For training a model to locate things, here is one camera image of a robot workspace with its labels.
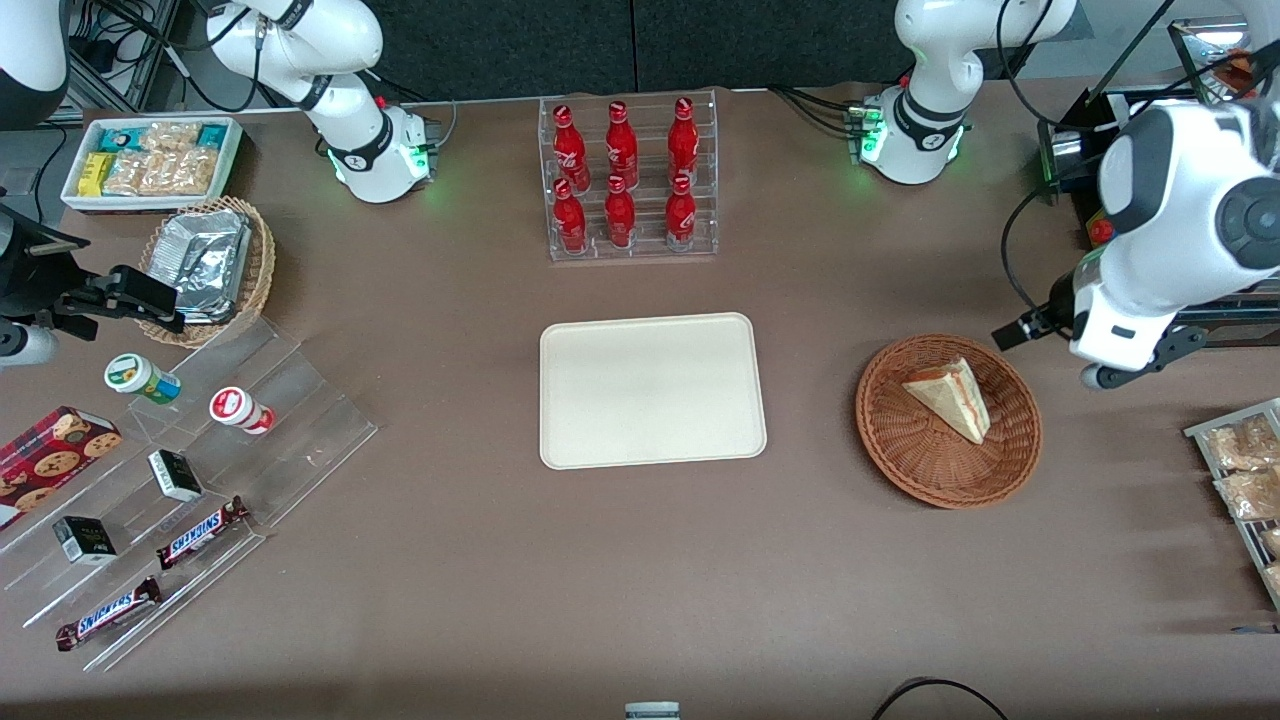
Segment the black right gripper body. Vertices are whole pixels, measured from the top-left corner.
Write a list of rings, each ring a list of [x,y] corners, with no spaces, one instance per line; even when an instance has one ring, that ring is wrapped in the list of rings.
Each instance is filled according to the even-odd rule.
[[[49,310],[90,277],[73,252],[90,246],[88,240],[63,233],[1,206],[9,220],[1,256],[3,316],[33,316]]]

